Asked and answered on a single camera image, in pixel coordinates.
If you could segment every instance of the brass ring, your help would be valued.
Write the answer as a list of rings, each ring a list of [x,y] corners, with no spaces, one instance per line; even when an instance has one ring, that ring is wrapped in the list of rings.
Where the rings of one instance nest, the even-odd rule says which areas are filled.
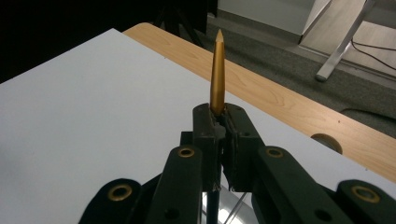
[[[267,148],[265,149],[265,152],[267,153],[268,156],[274,157],[274,158],[281,158],[283,157],[283,152],[278,149],[278,148]]]
[[[131,194],[131,186],[127,184],[118,184],[108,191],[107,198],[113,202],[119,202],[128,198]]]
[[[183,147],[178,150],[178,156],[182,158],[188,158],[194,155],[194,150],[189,147]]]
[[[353,186],[352,192],[353,194],[355,194],[355,196],[366,201],[367,203],[379,203],[379,201],[381,200],[381,198],[375,191],[366,187]]]

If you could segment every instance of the pointed tip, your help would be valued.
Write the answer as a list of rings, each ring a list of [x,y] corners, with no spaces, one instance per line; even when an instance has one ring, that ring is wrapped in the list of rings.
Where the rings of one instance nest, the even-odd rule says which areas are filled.
[[[224,42],[224,38],[222,36],[221,29],[219,29],[218,35],[216,36],[216,42]]]

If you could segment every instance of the white table surface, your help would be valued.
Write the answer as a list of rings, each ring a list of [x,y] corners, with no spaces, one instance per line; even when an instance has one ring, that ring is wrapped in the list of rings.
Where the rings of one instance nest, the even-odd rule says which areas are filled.
[[[0,223],[77,223],[107,182],[159,174],[209,82],[110,30],[0,85]],[[396,185],[227,92],[321,185]]]

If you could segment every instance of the gray carpet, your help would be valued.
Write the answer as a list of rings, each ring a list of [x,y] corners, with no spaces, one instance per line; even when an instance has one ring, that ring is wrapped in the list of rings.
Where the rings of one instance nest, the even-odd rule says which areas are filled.
[[[314,79],[321,63],[233,32],[232,27],[208,23],[206,35],[197,33],[204,48],[213,51],[219,29],[226,59],[296,91],[322,105],[396,138],[396,91],[335,69],[325,83]],[[181,37],[190,37],[181,29]]]

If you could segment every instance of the golden pen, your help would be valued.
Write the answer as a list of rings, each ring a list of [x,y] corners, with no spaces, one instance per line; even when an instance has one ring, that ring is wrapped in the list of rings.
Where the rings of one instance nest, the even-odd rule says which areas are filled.
[[[221,30],[216,37],[213,53],[212,79],[210,83],[210,110],[215,116],[224,111],[225,71],[224,71],[224,38]]]

